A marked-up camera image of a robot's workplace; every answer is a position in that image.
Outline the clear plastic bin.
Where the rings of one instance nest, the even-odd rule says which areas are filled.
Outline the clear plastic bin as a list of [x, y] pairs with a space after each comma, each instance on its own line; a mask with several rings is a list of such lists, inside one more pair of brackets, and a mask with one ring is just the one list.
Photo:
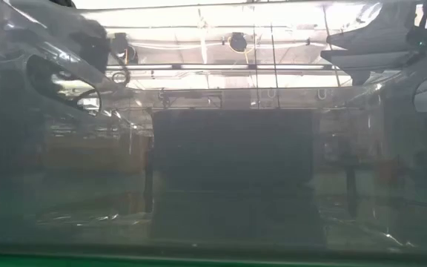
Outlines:
[[[363, 85], [320, 55], [419, 1], [0, 0], [0, 249], [427, 255], [427, 55]], [[334, 69], [99, 71], [82, 20], [138, 65]]]

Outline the green table mat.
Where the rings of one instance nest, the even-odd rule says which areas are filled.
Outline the green table mat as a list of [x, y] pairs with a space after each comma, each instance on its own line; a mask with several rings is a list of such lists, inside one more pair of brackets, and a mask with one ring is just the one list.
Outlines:
[[0, 267], [427, 267], [425, 262], [155, 260], [0, 254]]

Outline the overhead light bar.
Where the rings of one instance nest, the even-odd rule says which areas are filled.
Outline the overhead light bar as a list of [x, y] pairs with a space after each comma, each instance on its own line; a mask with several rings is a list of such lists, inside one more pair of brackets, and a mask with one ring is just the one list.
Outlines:
[[106, 70], [333, 70], [333, 65], [254, 65], [254, 64], [171, 64], [171, 65], [109, 65]]

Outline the black overhead device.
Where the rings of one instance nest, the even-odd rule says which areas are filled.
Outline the black overhead device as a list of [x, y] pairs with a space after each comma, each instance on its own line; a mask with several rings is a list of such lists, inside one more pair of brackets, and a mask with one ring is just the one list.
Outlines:
[[114, 38], [111, 39], [111, 48], [117, 59], [121, 59], [127, 65], [137, 65], [139, 57], [135, 47], [128, 43], [126, 33], [114, 33]]

